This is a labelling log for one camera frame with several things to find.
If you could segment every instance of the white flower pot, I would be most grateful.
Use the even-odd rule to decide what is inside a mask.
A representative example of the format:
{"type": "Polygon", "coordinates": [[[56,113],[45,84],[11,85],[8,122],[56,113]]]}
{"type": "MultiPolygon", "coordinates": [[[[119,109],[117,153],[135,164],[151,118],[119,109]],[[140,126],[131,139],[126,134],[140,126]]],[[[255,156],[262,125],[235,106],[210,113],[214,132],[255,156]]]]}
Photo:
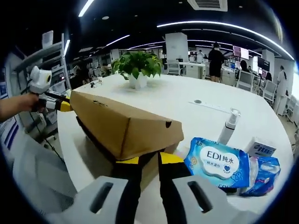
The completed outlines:
{"type": "Polygon", "coordinates": [[[144,76],[142,72],[139,72],[138,79],[136,79],[133,75],[129,77],[130,87],[133,89],[141,89],[147,85],[148,77],[144,76]]]}

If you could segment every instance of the blue wet wipes package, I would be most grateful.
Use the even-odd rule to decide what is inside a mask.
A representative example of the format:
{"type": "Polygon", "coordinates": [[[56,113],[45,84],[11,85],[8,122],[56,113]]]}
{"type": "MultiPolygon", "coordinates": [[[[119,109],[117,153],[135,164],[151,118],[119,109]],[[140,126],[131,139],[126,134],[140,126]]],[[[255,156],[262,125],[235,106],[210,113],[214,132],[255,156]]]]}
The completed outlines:
{"type": "Polygon", "coordinates": [[[241,196],[262,196],[270,192],[280,173],[278,159],[251,157],[250,169],[250,186],[241,190],[241,196]]]}
{"type": "Polygon", "coordinates": [[[207,178],[219,188],[249,186],[249,156],[242,150],[204,138],[193,138],[184,162],[192,175],[207,178]]]}

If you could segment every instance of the ceiling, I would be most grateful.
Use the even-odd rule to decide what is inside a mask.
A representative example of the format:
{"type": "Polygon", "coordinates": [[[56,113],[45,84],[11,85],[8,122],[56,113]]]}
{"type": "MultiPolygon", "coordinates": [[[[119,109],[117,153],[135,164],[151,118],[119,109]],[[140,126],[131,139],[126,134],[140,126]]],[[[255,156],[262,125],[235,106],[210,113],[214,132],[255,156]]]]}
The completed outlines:
{"type": "Polygon", "coordinates": [[[95,51],[96,54],[104,54],[115,48],[127,49],[161,42],[167,33],[183,32],[189,40],[218,41],[258,51],[269,49],[277,57],[290,59],[275,44],[238,28],[198,23],[157,28],[157,25],[178,21],[218,21],[254,30],[295,55],[286,31],[282,29],[282,32],[279,32],[273,11],[260,0],[228,0],[227,12],[196,11],[187,0],[94,0],[84,16],[78,17],[86,1],[33,0],[22,6],[24,8],[20,7],[20,13],[26,13],[24,17],[20,17],[18,26],[14,28],[18,30],[15,41],[19,49],[26,55],[32,54],[41,48],[42,33],[54,30],[54,42],[60,41],[62,32],[71,40],[67,59],[72,60],[95,51]],[[109,19],[103,20],[104,16],[109,16],[109,19]],[[125,35],[130,36],[100,48],[125,35]],[[79,52],[88,47],[92,49],[79,52]]]}

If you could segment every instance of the potted plant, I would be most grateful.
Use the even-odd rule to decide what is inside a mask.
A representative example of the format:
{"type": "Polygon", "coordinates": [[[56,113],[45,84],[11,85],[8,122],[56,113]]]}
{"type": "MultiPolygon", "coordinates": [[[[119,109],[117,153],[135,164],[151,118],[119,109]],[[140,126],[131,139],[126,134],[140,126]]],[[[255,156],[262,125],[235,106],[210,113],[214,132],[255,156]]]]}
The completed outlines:
{"type": "Polygon", "coordinates": [[[126,52],[113,62],[112,67],[129,80],[131,88],[140,89],[147,85],[147,77],[161,75],[162,61],[155,54],[126,52]]]}

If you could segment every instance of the round table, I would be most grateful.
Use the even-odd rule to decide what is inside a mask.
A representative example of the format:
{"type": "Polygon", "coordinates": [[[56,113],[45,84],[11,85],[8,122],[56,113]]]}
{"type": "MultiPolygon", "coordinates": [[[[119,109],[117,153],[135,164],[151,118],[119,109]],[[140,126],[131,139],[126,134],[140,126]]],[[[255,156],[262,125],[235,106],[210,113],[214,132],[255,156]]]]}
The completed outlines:
{"type": "MultiPolygon", "coordinates": [[[[275,187],[267,195],[228,196],[228,202],[240,210],[262,214],[281,190],[293,165],[290,141],[280,120],[262,97],[251,92],[206,80],[169,75],[149,78],[148,85],[141,90],[130,89],[122,76],[111,75],[96,88],[87,84],[75,91],[117,100],[182,122],[185,139],[175,152],[181,156],[188,154],[193,137],[217,140],[230,108],[238,109],[241,117],[228,145],[244,150],[253,136],[270,140],[277,148],[273,157],[279,159],[281,166],[275,187]],[[202,101],[202,105],[193,103],[197,99],[202,101]]],[[[97,162],[92,160],[93,153],[89,150],[89,154],[84,154],[86,148],[94,146],[78,125],[75,112],[58,112],[58,133],[71,180],[80,191],[95,179],[91,170],[101,172],[97,162]]],[[[142,192],[135,218],[143,224],[167,223],[157,176],[142,192]]]]}

